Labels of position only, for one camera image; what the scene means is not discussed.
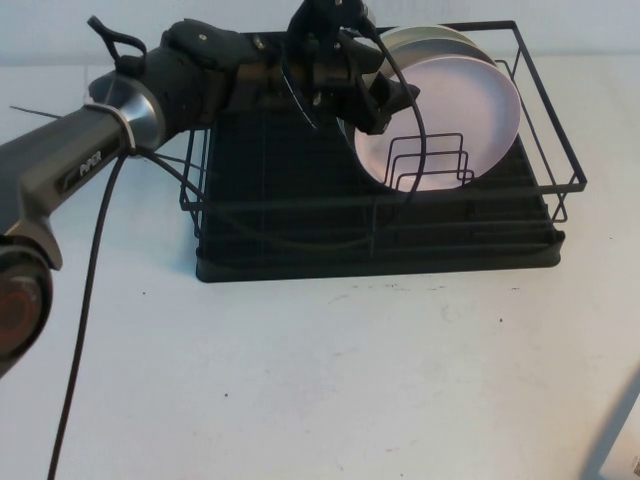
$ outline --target white table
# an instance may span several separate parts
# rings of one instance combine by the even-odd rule
[[[129,161],[58,478],[582,477],[640,390],[640,57],[536,62],[591,182],[555,269],[204,285],[178,185]],[[84,83],[0,69],[0,142],[46,121],[9,103],[66,113]],[[2,479],[45,477],[107,175],[53,215],[65,266],[0,382]]]

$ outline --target dish rack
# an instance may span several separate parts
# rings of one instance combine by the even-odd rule
[[[514,52],[496,62],[516,86],[528,82],[537,97],[539,108],[530,109],[521,91],[523,124],[502,161],[476,178],[468,168],[464,132],[444,134],[456,145],[459,139],[460,147],[428,155],[455,155],[457,169],[425,174],[456,175],[463,185],[417,193],[407,204],[406,194],[367,176],[337,124],[314,132],[293,108],[224,115],[204,132],[199,162],[192,155],[195,132],[189,139],[184,174],[196,179],[206,201],[192,198],[184,185],[180,192],[199,239],[200,280],[538,268],[560,262],[565,234],[556,225],[568,220],[567,195],[583,191],[587,179],[518,27],[510,21],[447,26],[508,34]],[[534,127],[536,112],[544,113],[551,138]],[[390,152],[392,181],[401,180],[394,177],[400,160]],[[315,246],[366,241],[347,249],[301,250],[266,237]]]

